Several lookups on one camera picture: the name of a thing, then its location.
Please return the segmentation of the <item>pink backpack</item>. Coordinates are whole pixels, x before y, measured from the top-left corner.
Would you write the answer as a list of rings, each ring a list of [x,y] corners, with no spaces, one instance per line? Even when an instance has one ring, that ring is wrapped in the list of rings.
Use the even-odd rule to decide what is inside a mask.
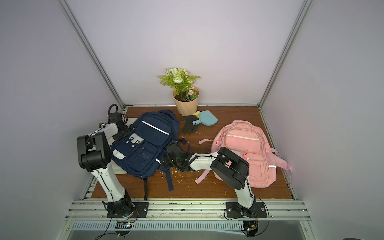
[[[278,156],[277,150],[270,147],[263,130],[250,122],[233,121],[223,127],[212,141],[212,153],[226,147],[233,152],[239,152],[249,163],[251,188],[269,187],[277,179],[278,167],[292,170],[292,167]]]

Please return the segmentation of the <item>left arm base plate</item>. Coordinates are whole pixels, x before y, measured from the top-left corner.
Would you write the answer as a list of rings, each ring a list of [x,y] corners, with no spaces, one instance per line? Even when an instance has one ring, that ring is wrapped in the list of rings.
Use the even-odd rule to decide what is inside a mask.
[[[123,202],[103,203],[108,218],[146,218],[149,202],[132,202],[130,205]]]

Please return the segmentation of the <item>cream white backpack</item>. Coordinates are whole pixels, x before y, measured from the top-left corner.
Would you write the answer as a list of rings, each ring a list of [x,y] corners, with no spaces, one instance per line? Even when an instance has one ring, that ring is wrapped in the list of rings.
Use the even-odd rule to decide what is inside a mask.
[[[133,125],[133,123],[137,120],[138,118],[128,118],[128,122],[126,124],[125,127],[131,127]],[[101,128],[102,130],[106,129],[107,127],[107,124],[104,124],[104,123],[100,123],[99,124],[99,128]],[[125,158],[125,155],[126,154],[123,154],[122,151],[123,150],[118,150],[118,149],[122,149],[124,146],[124,144],[126,145],[127,143],[129,143],[129,141],[123,141],[123,140],[127,140],[126,137],[129,137],[129,136],[124,136],[123,138],[121,138],[120,140],[114,140],[113,137],[107,139],[108,140],[108,144],[110,145],[111,147],[111,152],[112,152],[112,169],[114,170],[115,174],[116,175],[120,175],[120,174],[128,174],[125,170],[123,170],[117,163],[116,161],[119,161],[119,160],[122,160],[123,158]]]

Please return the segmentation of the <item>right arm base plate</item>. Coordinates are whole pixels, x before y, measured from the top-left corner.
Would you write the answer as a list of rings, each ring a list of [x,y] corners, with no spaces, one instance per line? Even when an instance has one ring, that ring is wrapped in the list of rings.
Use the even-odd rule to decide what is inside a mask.
[[[268,213],[267,213],[266,205],[262,202],[254,201],[250,209],[247,209],[241,206],[237,202],[226,202],[226,217],[228,219],[237,219],[237,218],[265,219],[268,217]]]

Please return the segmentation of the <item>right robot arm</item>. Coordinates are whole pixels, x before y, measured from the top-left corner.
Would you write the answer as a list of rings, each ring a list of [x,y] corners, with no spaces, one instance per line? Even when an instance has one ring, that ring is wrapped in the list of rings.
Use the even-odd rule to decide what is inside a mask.
[[[238,152],[221,147],[214,153],[188,153],[178,144],[172,143],[161,158],[161,164],[181,172],[199,170],[214,172],[235,190],[241,215],[245,218],[256,217],[256,200],[249,183],[250,165]]]

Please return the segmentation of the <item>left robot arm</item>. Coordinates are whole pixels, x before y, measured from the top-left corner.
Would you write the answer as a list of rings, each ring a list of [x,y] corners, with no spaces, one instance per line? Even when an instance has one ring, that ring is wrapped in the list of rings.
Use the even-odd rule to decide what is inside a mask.
[[[128,119],[112,104],[107,123],[99,129],[77,138],[78,161],[81,168],[97,178],[107,195],[103,202],[108,218],[129,218],[134,214],[134,204],[127,190],[120,184],[112,167],[112,152],[108,140],[115,142],[130,133]]]

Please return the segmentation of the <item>navy blue backpack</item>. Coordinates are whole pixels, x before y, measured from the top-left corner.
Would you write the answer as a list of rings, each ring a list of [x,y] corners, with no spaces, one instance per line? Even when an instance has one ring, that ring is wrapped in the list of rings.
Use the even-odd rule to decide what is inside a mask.
[[[171,110],[147,112],[138,117],[130,127],[122,153],[125,158],[116,163],[129,175],[146,180],[160,170],[166,174],[169,191],[173,191],[170,168],[161,165],[161,158],[168,145],[178,139],[179,120]]]

